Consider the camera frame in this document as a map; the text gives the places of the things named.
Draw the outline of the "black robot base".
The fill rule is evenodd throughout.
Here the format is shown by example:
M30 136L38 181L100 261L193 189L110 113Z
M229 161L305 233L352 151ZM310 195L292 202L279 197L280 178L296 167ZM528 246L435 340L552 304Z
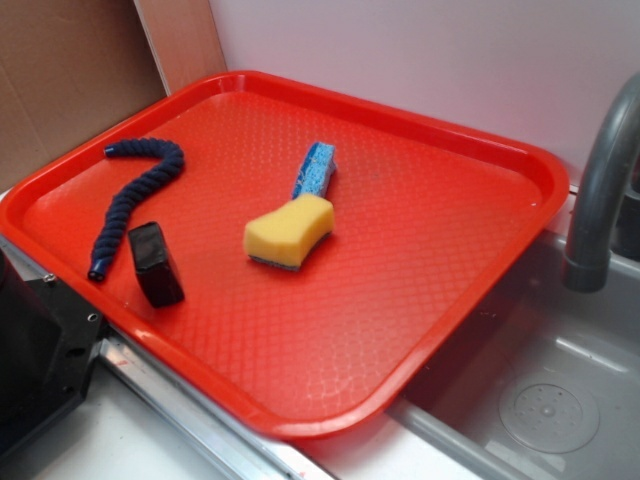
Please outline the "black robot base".
M61 280L25 280L1 256L1 458L86 398L104 317Z

